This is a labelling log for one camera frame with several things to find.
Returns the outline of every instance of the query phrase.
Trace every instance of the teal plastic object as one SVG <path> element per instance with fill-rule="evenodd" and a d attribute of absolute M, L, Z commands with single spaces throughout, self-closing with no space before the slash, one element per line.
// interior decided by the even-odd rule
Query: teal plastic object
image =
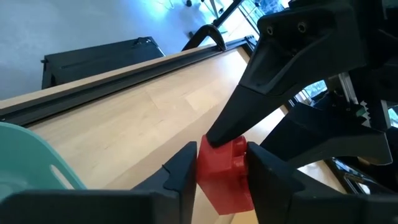
<path fill-rule="evenodd" d="M 0 122 L 0 201 L 27 189 L 67 189 L 52 166 L 74 189 L 86 189 L 74 171 L 32 131 Z"/>

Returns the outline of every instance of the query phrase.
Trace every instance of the wooden table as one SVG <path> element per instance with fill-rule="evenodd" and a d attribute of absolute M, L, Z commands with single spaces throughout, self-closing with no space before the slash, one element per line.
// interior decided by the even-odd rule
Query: wooden table
<path fill-rule="evenodd" d="M 0 102 L 0 108 L 196 50 L 199 49 L 18 96 Z M 223 109 L 248 60 L 242 48 L 230 50 L 30 129 L 55 148 L 89 189 L 131 189 L 187 142 L 200 142 Z M 283 116 L 281 109 L 275 110 L 245 133 L 246 138 L 260 143 Z M 301 171 L 343 191 L 323 162 L 305 166 Z M 198 187 L 192 223 L 231 222 L 256 223 L 256 218 L 254 212 L 241 213 L 235 218 L 233 215 L 220 217 Z"/>

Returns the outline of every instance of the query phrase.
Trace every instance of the red block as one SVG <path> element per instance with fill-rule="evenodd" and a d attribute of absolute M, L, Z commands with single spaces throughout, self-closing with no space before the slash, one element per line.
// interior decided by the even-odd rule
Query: red block
<path fill-rule="evenodd" d="M 197 182 L 219 215 L 253 210 L 246 164 L 247 142 L 240 136 L 212 148 L 201 139 L 197 160 Z"/>

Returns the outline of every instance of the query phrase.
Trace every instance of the screw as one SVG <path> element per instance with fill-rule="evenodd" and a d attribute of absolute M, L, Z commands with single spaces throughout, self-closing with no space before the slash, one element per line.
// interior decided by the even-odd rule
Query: screw
<path fill-rule="evenodd" d="M 301 33 L 305 33 L 307 31 L 307 25 L 304 22 L 299 22 L 299 24 L 297 24 L 297 28 Z"/>
<path fill-rule="evenodd" d="M 274 28 L 272 28 L 272 26 L 267 27 L 267 33 L 269 35 L 274 35 Z"/>

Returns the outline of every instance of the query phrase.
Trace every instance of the red lego brick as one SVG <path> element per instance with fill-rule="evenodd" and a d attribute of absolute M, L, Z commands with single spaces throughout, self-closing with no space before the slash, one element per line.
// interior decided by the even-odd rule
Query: red lego brick
<path fill-rule="evenodd" d="M 219 215 L 253 210 L 246 164 L 247 142 L 240 136 L 212 148 L 201 139 L 197 160 L 197 182 Z"/>

